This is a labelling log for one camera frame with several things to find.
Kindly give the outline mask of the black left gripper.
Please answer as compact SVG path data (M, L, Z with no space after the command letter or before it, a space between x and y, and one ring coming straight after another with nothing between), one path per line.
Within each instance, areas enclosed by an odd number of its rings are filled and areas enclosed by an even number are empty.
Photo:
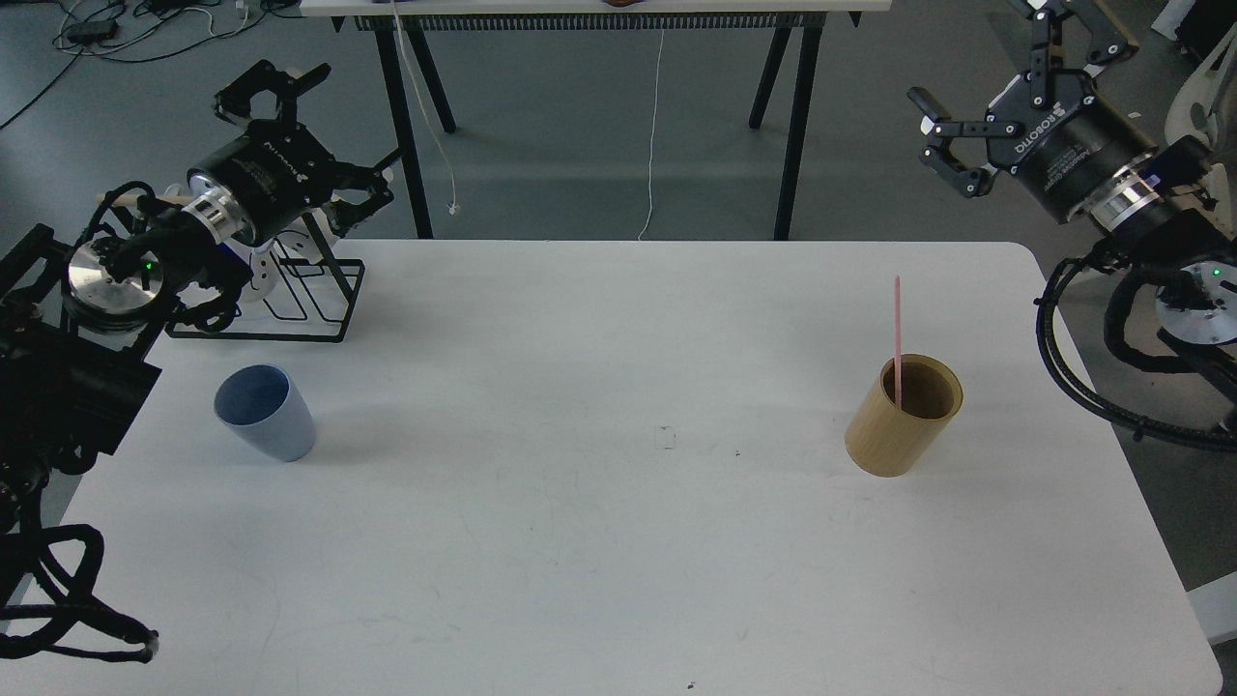
M218 242L266 244L320 204L332 234L345 239L393 202L390 180L401 147L374 164L354 164L335 159L308 129L296 125L301 96L329 74L328 63L291 75L260 59L216 91L216 119L247 129L190 168L187 213ZM275 122L252 122L252 101L262 93L275 96Z

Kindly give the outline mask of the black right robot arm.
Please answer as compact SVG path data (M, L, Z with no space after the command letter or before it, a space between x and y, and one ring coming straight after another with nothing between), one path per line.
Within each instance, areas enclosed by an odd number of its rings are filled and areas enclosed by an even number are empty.
M1111 356L1148 375L1197 375L1235 401L1235 241L1211 216L1211 151L1192 135L1165 150L1101 96L1101 70L1138 45L1100 1L1017 1L1030 25L1025 66L972 122L914 87L925 143L919 159L964 198L995 176L1021 182L1056 223L1087 218L1101 235L1055 266L1035 300L1035 342L1048 375L1085 410L1152 439L1232 452L1235 415L1200 430L1106 399L1069 368L1054 321L1084 269L1119 273L1102 316Z

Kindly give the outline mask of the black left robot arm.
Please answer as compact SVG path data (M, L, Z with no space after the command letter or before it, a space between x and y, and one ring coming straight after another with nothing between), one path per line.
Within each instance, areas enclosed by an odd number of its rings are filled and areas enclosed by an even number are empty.
M49 475L78 476L127 436L158 381L147 354L178 326L224 334L256 294L263 251L291 244L297 220L314 245L296 263L336 272L329 239L392 202L388 172L336 158L298 120L298 99L329 75L261 59L214 96L240 135L187 172L189 194L160 197L142 180L101 195L75 244L42 224L2 257L2 579L32 577L45 605L4 605L2 621L37 621L2 635L2 656L61 653L151 661L158 632L96 598L104 537L93 525L45 525Z

